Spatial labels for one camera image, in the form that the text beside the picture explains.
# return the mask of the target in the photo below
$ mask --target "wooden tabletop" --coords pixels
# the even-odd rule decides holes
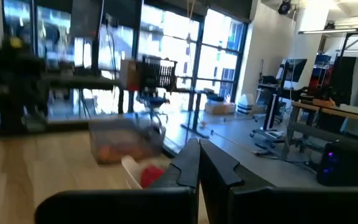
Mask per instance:
[[[299,108],[314,110],[314,111],[319,111],[321,109],[322,113],[327,113],[327,114],[342,116],[344,118],[358,120],[358,113],[344,111],[344,110],[341,110],[340,108],[326,108],[326,107],[322,107],[322,106],[311,105],[311,104],[301,103],[301,102],[296,102],[296,101],[292,102],[292,106],[297,106]]]
[[[125,176],[121,164],[97,165],[87,131],[0,139],[0,223],[34,223],[35,208],[64,190],[128,189]],[[203,198],[199,220],[208,223]]]

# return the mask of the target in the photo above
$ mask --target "black office chair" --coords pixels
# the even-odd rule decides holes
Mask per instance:
[[[156,109],[160,108],[164,103],[169,103],[164,96],[158,96],[158,88],[164,88],[166,91],[172,91],[176,88],[177,77],[175,69],[177,62],[169,59],[162,59],[153,56],[143,56],[140,88],[136,100],[143,103],[148,108],[150,119],[156,117],[161,125],[159,115],[165,115],[168,121],[168,115],[159,113]]]

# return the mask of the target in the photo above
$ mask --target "red object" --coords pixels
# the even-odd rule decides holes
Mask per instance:
[[[155,165],[147,166],[140,175],[140,186],[142,186],[142,188],[147,188],[154,183],[154,181],[158,180],[163,173],[164,170]]]

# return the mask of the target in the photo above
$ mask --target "security camera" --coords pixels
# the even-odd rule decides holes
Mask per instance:
[[[280,7],[278,8],[278,13],[280,15],[288,15],[291,11],[291,0],[283,0]]]

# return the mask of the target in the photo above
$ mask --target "wooden desk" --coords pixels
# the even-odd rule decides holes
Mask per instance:
[[[96,164],[87,131],[0,139],[0,223],[34,223],[35,208],[64,190],[127,188],[122,165]]]
[[[313,136],[325,141],[344,141],[349,144],[358,145],[358,139],[354,139],[349,136],[344,136],[341,134],[332,133],[329,131],[325,131],[316,127],[312,127],[313,122],[308,121],[306,124],[298,122],[298,115],[301,109],[312,111],[311,113],[319,112],[319,113],[327,113],[337,116],[342,116],[344,118],[356,119],[358,120],[358,113],[352,113],[348,111],[341,110],[339,108],[326,108],[322,106],[310,105],[306,103],[300,102],[292,102],[292,112],[290,115],[290,120],[287,129],[287,136],[285,139],[285,145],[282,152],[282,159],[286,159],[287,155],[290,151],[290,145],[292,144],[292,137],[295,131],[304,134],[303,139],[307,139],[308,136]]]

